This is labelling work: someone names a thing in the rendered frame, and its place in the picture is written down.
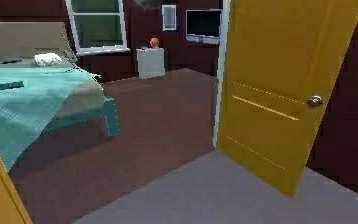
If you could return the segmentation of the white bedside cabinet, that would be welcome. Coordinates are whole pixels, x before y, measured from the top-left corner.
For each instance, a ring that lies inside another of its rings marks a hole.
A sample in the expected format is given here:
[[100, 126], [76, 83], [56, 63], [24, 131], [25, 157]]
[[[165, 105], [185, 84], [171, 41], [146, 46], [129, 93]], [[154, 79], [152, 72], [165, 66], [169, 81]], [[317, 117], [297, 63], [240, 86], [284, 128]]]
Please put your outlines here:
[[160, 77], [165, 74], [164, 49], [137, 49], [138, 74], [141, 79]]

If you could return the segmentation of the black television set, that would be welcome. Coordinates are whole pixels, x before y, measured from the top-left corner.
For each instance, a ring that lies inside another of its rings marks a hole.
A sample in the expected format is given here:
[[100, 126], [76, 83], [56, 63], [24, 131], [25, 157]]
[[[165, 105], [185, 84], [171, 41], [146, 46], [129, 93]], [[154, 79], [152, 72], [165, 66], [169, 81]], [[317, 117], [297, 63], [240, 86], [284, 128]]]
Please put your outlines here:
[[221, 9], [187, 10], [186, 40], [218, 45], [220, 42]]

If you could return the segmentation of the yellow room door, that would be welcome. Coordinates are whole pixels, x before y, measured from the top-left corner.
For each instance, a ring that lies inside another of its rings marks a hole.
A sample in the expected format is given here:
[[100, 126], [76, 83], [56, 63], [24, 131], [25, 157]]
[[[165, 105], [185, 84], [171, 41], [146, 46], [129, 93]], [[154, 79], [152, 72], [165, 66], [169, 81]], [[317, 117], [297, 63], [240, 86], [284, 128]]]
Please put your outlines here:
[[294, 196], [357, 22], [358, 0], [231, 0], [218, 150]]

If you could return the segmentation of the white framed window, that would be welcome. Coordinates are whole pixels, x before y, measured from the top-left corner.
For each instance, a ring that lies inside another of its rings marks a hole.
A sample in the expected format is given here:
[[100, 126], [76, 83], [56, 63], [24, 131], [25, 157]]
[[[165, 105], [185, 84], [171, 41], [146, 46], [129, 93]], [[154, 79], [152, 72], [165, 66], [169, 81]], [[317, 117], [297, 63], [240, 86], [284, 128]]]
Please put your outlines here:
[[79, 56], [128, 51], [123, 0], [65, 0]]

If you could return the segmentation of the silver round door knob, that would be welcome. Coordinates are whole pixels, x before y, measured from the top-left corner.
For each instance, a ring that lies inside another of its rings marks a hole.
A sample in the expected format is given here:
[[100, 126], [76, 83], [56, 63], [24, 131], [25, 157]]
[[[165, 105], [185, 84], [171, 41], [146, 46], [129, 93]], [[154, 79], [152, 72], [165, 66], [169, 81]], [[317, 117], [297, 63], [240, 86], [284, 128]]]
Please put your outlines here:
[[314, 95], [314, 96], [311, 96], [307, 101], [306, 101], [306, 105], [309, 107], [309, 108], [316, 108], [316, 107], [319, 107], [321, 105], [324, 104], [324, 100], [321, 96], [318, 96], [318, 95]]

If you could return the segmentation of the white pillow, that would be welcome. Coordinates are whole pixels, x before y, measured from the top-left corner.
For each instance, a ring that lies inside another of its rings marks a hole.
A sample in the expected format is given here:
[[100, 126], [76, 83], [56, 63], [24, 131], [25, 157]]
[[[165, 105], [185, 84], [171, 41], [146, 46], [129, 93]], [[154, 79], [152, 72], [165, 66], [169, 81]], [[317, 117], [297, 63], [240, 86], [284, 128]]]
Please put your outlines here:
[[56, 53], [42, 53], [34, 56], [34, 60], [38, 66], [52, 66], [60, 64], [62, 59]]

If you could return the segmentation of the teal bed with tan headboard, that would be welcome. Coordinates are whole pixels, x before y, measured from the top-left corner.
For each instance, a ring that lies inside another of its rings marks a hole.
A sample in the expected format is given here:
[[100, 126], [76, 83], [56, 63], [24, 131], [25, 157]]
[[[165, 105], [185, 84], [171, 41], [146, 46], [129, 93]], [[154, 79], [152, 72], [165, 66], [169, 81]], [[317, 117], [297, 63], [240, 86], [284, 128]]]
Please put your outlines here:
[[[56, 53], [60, 64], [38, 66], [34, 56]], [[95, 75], [80, 68], [62, 22], [0, 23], [0, 84], [24, 87], [0, 91], [0, 159], [9, 170], [43, 132], [103, 117], [110, 137], [119, 133], [115, 102]]]

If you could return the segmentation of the yellow door panel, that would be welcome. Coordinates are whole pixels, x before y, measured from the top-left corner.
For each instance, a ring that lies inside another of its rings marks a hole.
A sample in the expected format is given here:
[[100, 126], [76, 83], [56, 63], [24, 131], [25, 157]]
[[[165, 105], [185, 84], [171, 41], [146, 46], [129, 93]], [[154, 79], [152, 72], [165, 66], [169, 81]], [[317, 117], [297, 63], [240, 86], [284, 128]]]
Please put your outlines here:
[[0, 224], [33, 224], [0, 159]]

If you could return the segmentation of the white framed wall picture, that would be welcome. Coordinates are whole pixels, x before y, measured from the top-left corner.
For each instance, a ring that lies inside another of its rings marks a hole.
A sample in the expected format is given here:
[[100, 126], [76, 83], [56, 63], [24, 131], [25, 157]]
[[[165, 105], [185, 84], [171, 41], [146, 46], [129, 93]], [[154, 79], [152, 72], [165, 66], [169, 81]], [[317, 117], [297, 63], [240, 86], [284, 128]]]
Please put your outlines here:
[[164, 31], [175, 31], [177, 29], [176, 6], [163, 5], [161, 12], [162, 12], [162, 29]]

